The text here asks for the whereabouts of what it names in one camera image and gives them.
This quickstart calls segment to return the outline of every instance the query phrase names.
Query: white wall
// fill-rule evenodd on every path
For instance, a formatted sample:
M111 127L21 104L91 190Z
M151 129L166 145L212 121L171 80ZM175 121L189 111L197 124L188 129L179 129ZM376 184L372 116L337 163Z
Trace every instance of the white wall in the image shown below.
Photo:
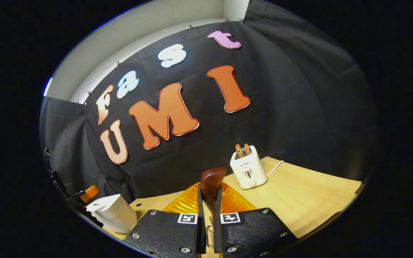
M87 91L145 46L192 26L237 21L248 0L154 0L98 28L55 71L46 95L84 103Z

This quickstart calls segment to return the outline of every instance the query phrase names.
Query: black backdrop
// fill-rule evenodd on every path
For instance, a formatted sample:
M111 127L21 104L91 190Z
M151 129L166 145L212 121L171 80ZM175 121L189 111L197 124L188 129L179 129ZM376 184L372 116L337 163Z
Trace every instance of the black backdrop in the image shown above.
M41 144L51 149L51 165L69 191L95 183L101 190L97 197L119 193L128 202L181 191L210 168L223 166L231 173L236 143L254 145L261 158L362 181L377 155L379 127L360 67L334 39L281 7L254 0L245 19L187 29L143 48L105 76L85 106L46 98ZM207 38L217 30L231 33L241 47L226 49ZM163 68L157 54L174 44L182 44L187 57ZM251 99L243 110L224 111L223 95L206 74L221 65L234 67L241 91ZM131 70L139 84L118 99L117 84ZM182 99L200 126L145 150L128 109L142 100L158 109L160 90L171 83L182 85ZM109 85L115 87L109 113L98 125L95 103ZM117 119L128 151L119 165L100 141ZM117 151L114 134L110 142Z
M413 252L413 5L275 2L334 36L358 62L372 86L382 131L380 162L362 194L292 251L327 257ZM0 158L0 255L136 257L64 205L44 173L38 130L39 96L60 61L130 7L122 1L0 4L0 85L16 85L0 87L0 152L8 150ZM13 187L10 194L3 186Z

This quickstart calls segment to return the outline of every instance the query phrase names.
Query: white power cord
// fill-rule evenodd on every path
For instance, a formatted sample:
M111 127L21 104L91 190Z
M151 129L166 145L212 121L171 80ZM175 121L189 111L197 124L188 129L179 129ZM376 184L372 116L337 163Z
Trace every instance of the white power cord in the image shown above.
M284 161L283 161L283 160L280 160L280 162L278 162L278 164L275 166L275 168L273 168L273 170L270 170L270 172L267 174L267 176L269 176L274 170L276 170L277 167L278 167L282 162L284 162Z

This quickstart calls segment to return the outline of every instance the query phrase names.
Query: pink letter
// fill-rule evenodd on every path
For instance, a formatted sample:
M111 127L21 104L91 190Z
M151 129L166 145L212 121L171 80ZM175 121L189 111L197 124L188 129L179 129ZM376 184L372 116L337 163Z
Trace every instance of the pink letter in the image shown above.
M222 33L219 30L211 33L208 35L208 38L214 38L216 41L223 47L229 48L229 49L234 49L234 48L239 48L241 47L240 42L232 42L228 37L231 37L232 35L230 33Z

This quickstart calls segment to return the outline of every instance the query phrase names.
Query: orange cap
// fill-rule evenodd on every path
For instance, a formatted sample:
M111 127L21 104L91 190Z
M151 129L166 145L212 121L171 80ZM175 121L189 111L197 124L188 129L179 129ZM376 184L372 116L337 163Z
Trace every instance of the orange cap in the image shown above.
M90 201L90 199L92 199L98 193L98 191L99 190L95 185L90 186L87 190L85 190L85 193L81 195L81 199L85 203L87 203L87 201Z

